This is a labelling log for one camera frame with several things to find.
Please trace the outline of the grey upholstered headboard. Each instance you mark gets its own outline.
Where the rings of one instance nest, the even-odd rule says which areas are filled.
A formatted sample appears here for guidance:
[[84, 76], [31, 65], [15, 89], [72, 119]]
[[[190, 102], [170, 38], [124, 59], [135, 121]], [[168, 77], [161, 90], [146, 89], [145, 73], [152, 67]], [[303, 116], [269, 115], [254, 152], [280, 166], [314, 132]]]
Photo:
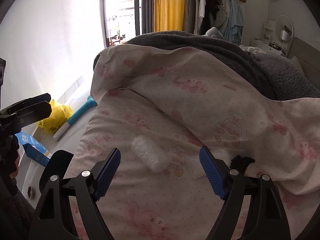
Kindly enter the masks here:
[[300, 72], [319, 89], [319, 50], [300, 38], [294, 37], [287, 50], [287, 58], [296, 58]]

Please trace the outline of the blue dinosaur plush toy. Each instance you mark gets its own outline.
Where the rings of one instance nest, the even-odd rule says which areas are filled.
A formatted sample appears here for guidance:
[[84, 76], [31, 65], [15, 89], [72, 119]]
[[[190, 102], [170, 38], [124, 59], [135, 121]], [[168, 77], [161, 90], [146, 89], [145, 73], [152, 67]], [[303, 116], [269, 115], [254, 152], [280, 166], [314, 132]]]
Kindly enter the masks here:
[[76, 122], [76, 120], [78, 120], [91, 107], [95, 107], [97, 105], [97, 102], [89, 95], [87, 97], [87, 101], [57, 130], [57, 132], [53, 135], [53, 139], [58, 141], [60, 137], [67, 131], [67, 129]]

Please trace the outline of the yellow plastic bag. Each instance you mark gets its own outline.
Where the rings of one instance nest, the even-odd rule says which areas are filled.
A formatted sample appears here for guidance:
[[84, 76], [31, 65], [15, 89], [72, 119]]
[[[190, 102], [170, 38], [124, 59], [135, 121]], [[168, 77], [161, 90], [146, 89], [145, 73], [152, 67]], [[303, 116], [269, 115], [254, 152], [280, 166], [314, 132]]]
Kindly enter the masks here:
[[48, 134], [55, 134], [58, 129], [72, 116], [73, 110], [69, 105], [62, 105], [50, 100], [52, 112], [48, 118], [40, 120], [38, 127], [43, 129]]

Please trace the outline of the yellow curtain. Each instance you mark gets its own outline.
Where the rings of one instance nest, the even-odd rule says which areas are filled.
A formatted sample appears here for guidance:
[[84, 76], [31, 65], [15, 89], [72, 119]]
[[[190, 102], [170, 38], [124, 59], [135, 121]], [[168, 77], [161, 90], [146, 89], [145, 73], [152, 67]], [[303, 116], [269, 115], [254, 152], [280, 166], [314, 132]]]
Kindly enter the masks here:
[[184, 0], [154, 0], [154, 31], [182, 30]]

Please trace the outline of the black sock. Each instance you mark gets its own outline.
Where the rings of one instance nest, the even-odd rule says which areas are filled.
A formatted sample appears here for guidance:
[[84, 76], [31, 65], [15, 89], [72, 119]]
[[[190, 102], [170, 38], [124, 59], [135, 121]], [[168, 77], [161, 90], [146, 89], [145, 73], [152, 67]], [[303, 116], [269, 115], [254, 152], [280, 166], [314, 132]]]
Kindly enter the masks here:
[[241, 157], [237, 155], [231, 160], [230, 169], [237, 170], [240, 174], [245, 174], [250, 164], [255, 163], [255, 159], [251, 157]]

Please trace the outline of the round vanity mirror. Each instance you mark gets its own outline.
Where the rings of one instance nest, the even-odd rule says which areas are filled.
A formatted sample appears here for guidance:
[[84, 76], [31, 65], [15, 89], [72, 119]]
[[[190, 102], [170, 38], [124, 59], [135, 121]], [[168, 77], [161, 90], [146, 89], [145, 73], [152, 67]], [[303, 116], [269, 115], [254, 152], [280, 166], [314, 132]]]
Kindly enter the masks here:
[[278, 16], [275, 25], [275, 34], [280, 42], [281, 48], [287, 48], [294, 36], [294, 26], [292, 21], [286, 15]]

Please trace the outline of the window with dark frame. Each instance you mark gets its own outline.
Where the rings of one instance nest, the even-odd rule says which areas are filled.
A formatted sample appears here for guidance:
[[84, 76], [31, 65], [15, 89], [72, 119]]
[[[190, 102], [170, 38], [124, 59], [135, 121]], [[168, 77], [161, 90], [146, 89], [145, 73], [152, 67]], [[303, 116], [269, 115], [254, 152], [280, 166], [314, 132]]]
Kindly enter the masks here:
[[141, 34], [141, 0], [100, 0], [104, 47], [124, 44]]

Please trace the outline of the blue grey pillow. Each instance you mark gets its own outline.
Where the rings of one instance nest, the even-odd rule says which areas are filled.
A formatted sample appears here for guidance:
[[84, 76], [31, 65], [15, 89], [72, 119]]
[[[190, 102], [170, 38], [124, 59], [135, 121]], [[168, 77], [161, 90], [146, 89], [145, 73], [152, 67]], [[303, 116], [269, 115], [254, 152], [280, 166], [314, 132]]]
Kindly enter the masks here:
[[241, 44], [239, 46], [243, 51], [249, 52], [251, 54], [265, 54], [266, 52], [264, 50], [262, 50], [259, 47], [253, 47], [253, 46], [244, 46], [243, 44]]

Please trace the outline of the white fluffy tissue wad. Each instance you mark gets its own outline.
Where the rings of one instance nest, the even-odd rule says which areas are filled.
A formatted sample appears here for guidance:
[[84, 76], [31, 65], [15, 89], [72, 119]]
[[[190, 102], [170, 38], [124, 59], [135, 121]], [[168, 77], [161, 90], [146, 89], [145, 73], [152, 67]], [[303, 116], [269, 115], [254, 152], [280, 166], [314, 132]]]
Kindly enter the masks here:
[[131, 150], [154, 173], [163, 172], [170, 163], [164, 151], [146, 136], [135, 137], [131, 143]]

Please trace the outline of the blue snack bag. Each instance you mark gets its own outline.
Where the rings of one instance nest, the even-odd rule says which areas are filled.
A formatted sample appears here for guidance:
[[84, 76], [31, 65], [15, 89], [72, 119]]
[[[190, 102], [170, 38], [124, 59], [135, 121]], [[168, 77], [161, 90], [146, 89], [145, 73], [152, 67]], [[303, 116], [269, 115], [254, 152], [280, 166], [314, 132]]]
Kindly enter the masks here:
[[24, 132], [17, 133], [16, 137], [28, 158], [44, 167], [47, 166], [52, 154], [40, 142]]

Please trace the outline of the dark trash bin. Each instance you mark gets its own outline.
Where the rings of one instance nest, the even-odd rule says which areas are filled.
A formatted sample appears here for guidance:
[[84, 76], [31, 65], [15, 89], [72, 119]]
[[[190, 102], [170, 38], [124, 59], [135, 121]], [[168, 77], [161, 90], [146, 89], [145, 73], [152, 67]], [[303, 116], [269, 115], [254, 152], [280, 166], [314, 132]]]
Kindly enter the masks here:
[[41, 192], [52, 176], [58, 176], [60, 179], [64, 178], [73, 157], [74, 154], [65, 150], [58, 150], [52, 155], [39, 181]]

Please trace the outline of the clothes rack with garments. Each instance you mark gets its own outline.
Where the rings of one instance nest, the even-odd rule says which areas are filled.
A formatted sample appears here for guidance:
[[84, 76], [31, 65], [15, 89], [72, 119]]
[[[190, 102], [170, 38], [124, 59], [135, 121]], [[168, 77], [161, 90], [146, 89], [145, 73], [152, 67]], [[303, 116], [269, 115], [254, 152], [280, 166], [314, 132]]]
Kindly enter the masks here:
[[182, 30], [194, 35], [220, 37], [239, 45], [245, 3], [246, 0], [184, 0]]

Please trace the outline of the pink patterned duvet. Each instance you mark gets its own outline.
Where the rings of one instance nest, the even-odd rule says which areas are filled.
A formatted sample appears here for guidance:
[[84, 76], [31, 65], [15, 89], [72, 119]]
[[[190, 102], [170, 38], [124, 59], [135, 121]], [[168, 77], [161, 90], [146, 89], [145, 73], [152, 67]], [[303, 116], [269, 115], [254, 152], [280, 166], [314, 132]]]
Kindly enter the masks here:
[[[116, 239], [207, 237], [222, 200], [199, 162], [202, 146], [227, 163], [236, 155], [255, 159], [246, 174], [270, 175], [292, 238], [319, 205], [319, 104], [197, 101], [171, 106], [129, 90], [95, 101], [97, 108], [66, 175], [76, 176], [113, 148], [120, 150], [119, 169], [98, 203]], [[163, 172], [152, 172], [131, 150], [140, 135], [169, 158]]]

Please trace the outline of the grey curtain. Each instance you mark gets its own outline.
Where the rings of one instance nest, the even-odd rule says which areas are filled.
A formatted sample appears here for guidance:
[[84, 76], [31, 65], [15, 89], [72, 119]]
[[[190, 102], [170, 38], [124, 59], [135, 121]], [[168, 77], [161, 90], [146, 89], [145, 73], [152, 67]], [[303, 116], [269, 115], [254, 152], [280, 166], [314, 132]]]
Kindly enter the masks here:
[[142, 34], [154, 31], [154, 0], [142, 0]]

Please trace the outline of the grey fluffy rug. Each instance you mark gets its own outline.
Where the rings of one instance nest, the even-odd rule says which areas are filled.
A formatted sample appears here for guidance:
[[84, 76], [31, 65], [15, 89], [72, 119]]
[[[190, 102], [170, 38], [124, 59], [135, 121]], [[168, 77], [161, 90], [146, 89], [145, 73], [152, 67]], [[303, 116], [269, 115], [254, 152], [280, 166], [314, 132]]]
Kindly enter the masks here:
[[34, 212], [20, 190], [12, 196], [1, 179], [1, 239], [28, 239]]

